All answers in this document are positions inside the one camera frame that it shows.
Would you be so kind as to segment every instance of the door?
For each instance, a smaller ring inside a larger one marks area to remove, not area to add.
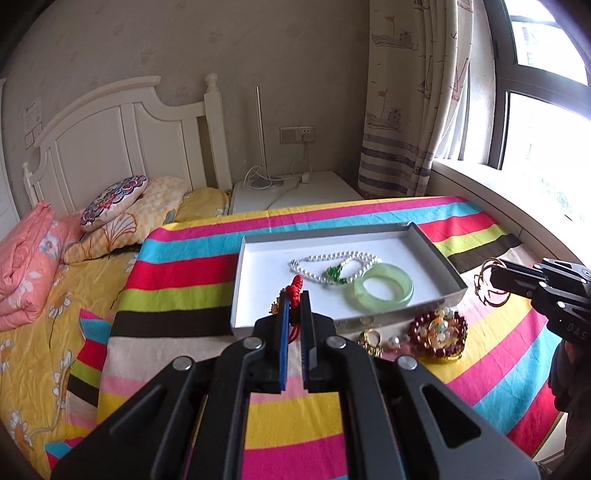
[[[17,208],[14,206],[6,165],[4,164],[4,147],[2,146],[2,87],[6,79],[0,79],[0,240],[14,227],[18,221]]]

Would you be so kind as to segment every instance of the robotic arm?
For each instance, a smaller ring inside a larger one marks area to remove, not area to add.
[[[537,480],[534,462],[411,356],[367,355],[299,307],[304,388],[340,397],[350,479]],[[250,393],[287,377],[288,297],[217,358],[181,356],[55,467],[52,480],[237,480]]]

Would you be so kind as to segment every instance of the power cord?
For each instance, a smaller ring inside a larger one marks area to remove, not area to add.
[[[251,177],[252,177],[251,173],[252,172],[254,172],[254,175],[256,175],[257,177],[260,177],[263,180],[268,180],[269,184],[265,185],[264,187],[253,187],[252,185],[249,185],[248,183],[251,181]],[[254,167],[249,168],[249,170],[246,172],[246,175],[244,176],[244,188],[250,188],[253,190],[265,190],[265,189],[269,188],[271,185],[273,185],[273,181],[271,180],[271,176],[260,165],[255,165]]]
[[[275,205],[279,200],[281,200],[282,197],[284,197],[287,193],[289,193],[290,191],[296,189],[297,187],[300,186],[301,183],[301,179],[298,181],[297,184],[295,184],[293,187],[287,189],[286,191],[284,191],[281,195],[279,195],[275,200],[273,200],[268,206],[267,208],[265,208],[265,210],[269,210],[273,205]]]
[[[290,167],[290,172],[292,175],[297,175],[294,172],[294,166],[296,163],[304,163],[306,165],[303,173],[312,173],[312,165],[310,163],[310,149],[309,149],[309,143],[304,141],[304,154],[302,155],[302,159],[301,160],[296,160],[297,155],[294,157],[293,161],[291,162],[291,167]]]

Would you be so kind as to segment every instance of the white tray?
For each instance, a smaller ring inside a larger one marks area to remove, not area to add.
[[[347,301],[352,285],[334,286],[304,279],[312,311],[335,320],[341,334],[368,327],[410,320],[439,307],[452,307],[463,298],[467,285],[456,269],[414,223],[367,225],[313,231],[245,236],[238,259],[230,323],[236,337],[250,335],[254,323],[269,315],[271,303],[294,277],[289,262],[309,255],[360,250],[379,256],[384,263],[406,271],[414,282],[408,305],[383,314],[372,314]],[[322,273],[335,261],[310,262],[304,267]],[[358,268],[351,262],[343,276]],[[383,295],[379,280],[366,288]]]

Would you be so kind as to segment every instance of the bedpost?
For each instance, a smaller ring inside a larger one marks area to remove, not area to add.
[[[212,147],[213,166],[216,172],[217,188],[232,190],[232,176],[228,160],[228,145],[223,124],[222,94],[217,86],[217,75],[209,73],[205,77],[207,90],[203,95],[205,118]]]
[[[27,190],[27,195],[29,197],[29,200],[31,201],[31,206],[34,207],[37,203],[39,203],[39,199],[37,198],[37,192],[35,191],[35,187],[31,184],[32,176],[33,174],[29,170],[29,163],[23,163],[22,180],[25,183],[25,189]]]

